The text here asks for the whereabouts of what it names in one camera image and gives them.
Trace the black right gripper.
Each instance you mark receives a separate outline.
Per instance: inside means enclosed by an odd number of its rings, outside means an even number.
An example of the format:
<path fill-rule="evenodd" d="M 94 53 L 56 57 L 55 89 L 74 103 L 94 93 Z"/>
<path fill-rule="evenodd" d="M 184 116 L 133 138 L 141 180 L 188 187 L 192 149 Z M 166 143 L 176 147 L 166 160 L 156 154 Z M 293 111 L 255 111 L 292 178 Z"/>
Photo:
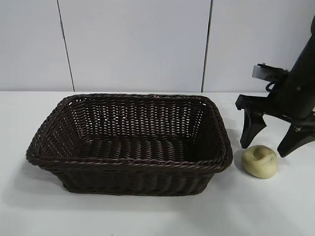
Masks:
<path fill-rule="evenodd" d="M 254 78 L 268 81 L 266 97 L 239 95 L 238 110 L 244 110 L 244 126 L 240 139 L 242 148 L 248 148 L 255 136 L 267 125 L 264 115 L 280 118 L 291 125 L 277 151 L 286 157 L 301 146 L 315 141 L 312 122 L 315 106 L 315 74 L 313 72 L 254 72 Z"/>

